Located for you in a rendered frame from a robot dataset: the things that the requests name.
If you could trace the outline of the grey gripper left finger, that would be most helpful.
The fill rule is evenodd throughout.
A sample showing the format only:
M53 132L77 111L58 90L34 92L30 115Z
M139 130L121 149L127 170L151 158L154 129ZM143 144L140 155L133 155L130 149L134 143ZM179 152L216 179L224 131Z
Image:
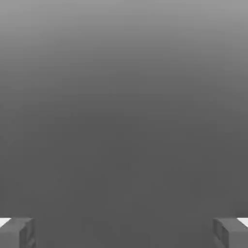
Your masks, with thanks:
M0 217L0 248L36 248L32 217Z

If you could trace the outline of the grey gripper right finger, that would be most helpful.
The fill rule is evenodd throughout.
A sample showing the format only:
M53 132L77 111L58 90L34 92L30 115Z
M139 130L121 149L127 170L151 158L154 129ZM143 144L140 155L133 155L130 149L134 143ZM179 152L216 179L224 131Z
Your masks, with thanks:
M213 219L215 248L248 248L248 217Z

